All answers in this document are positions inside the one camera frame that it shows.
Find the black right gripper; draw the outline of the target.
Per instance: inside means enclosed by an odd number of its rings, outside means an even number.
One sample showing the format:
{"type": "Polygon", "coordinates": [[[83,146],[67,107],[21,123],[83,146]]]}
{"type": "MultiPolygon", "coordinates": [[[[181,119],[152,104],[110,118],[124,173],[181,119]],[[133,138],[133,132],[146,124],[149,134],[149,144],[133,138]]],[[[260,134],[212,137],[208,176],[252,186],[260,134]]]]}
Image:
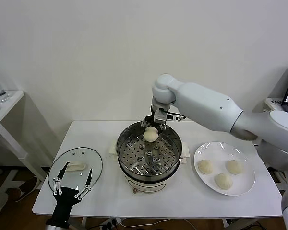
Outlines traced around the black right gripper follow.
{"type": "Polygon", "coordinates": [[[166,130],[166,124],[158,124],[154,121],[155,111],[150,107],[151,115],[145,117],[145,120],[141,122],[141,127],[158,127],[159,131],[166,130]]]}

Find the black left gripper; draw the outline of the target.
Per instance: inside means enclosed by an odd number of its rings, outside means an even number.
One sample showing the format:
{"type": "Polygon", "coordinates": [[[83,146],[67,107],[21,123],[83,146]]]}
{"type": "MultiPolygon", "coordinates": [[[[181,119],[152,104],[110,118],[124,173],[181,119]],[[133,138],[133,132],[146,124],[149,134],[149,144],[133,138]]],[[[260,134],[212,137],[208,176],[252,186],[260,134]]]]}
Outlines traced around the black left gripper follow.
{"type": "Polygon", "coordinates": [[[72,188],[62,187],[61,180],[64,177],[65,171],[69,165],[69,162],[66,162],[64,167],[59,171],[57,177],[53,178],[53,189],[55,200],[57,204],[55,206],[52,217],[49,219],[49,224],[68,224],[70,213],[72,207],[79,203],[79,199],[82,199],[86,196],[88,192],[92,190],[92,168],[90,168],[85,186],[82,190],[78,191],[72,188]]]}

